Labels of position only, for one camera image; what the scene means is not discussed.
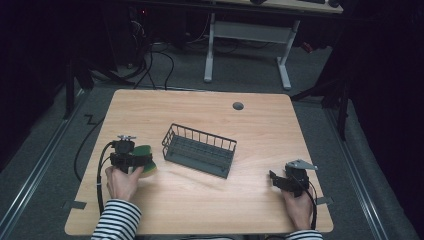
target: desk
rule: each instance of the desk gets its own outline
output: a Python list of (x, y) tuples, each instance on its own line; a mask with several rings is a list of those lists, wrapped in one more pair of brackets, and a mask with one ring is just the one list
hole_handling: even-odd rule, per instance
[[(213, 4), (216, 4), (216, 2), (253, 5), (249, 0), (214, 0)], [(267, 0), (259, 6), (254, 6), (257, 8), (280, 8), (321, 13), (340, 14), (343, 12), (343, 9), (340, 6), (333, 8), (330, 7), (327, 2), (325, 4), (316, 4), (297, 0)], [(295, 20), (292, 27), (272, 27), (255, 24), (234, 23), (228, 21), (215, 21), (215, 13), (212, 13), (209, 28), (209, 48), (208, 54), (206, 56), (204, 81), (212, 81), (214, 38), (234, 38), (283, 44), (284, 49), (281, 52), (281, 56), (277, 57), (277, 66), (284, 89), (290, 90), (291, 84), (287, 74), (286, 61), (289, 56), (294, 38), (296, 37), (299, 24), (299, 20)]]
[[(243, 110), (233, 109), (241, 102)], [(162, 140), (172, 123), (237, 141), (227, 179), (169, 161)], [(136, 204), (143, 213), (137, 234), (258, 234), (293, 231), (281, 192), (268, 172), (282, 175), (287, 162), (311, 162), (290, 98), (281, 94), (118, 90), (89, 160), (65, 231), (91, 235), (98, 219), (96, 172), (104, 146), (117, 135), (137, 136), (136, 146), (152, 147), (157, 172), (139, 181)], [(109, 199), (103, 174), (103, 198)], [(308, 171), (318, 197), (316, 173)], [(318, 206), (317, 229), (333, 223), (326, 205)]]

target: green sponge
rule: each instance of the green sponge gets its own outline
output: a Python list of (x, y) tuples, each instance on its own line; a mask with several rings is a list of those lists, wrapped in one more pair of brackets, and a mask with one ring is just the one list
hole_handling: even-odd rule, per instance
[[(149, 145), (141, 145), (134, 148), (133, 155), (135, 156), (146, 156), (152, 154), (152, 148)], [(150, 162), (144, 165), (143, 173), (140, 177), (148, 177), (157, 169), (155, 162)]]

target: white desk leg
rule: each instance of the white desk leg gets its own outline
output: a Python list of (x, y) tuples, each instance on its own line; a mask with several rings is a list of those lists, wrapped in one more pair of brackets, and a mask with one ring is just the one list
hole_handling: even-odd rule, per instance
[(290, 53), (290, 49), (293, 45), (294, 38), (296, 37), (297, 29), (299, 28), (300, 21), (296, 20), (293, 24), (293, 28), (290, 31), (289, 38), (286, 44), (286, 49), (282, 57), (277, 58), (278, 69), (280, 70), (281, 81), (283, 82), (283, 88), (285, 90), (291, 89), (289, 75), (287, 74), (286, 61)]
[(209, 48), (208, 55), (206, 56), (205, 66), (205, 82), (212, 82), (212, 71), (213, 71), (213, 39), (215, 34), (215, 13), (211, 13), (211, 24), (209, 30)]

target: green object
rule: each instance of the green object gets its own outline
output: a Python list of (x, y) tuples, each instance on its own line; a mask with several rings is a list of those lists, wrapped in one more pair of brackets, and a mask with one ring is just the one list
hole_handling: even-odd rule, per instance
[[(147, 156), (147, 155), (152, 154), (152, 148), (150, 147), (150, 145), (137, 146), (137, 147), (134, 148), (132, 154), (135, 155), (135, 156)], [(152, 160), (151, 163), (144, 165), (143, 174), (152, 172), (155, 169), (156, 169), (156, 164)]]

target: white desk frame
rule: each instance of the white desk frame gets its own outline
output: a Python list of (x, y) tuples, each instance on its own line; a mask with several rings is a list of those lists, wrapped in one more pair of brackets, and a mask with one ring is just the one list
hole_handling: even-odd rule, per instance
[(290, 79), (287, 74), (286, 61), (290, 53), (300, 21), (296, 20), (292, 28), (271, 27), (235, 23), (227, 21), (215, 21), (215, 13), (211, 14), (209, 31), (209, 48), (206, 57), (205, 82), (212, 82), (213, 73), (213, 44), (215, 37), (243, 39), (260, 42), (273, 42), (285, 44), (281, 57), (277, 57), (277, 65), (280, 70), (281, 81), (285, 90), (291, 89)]

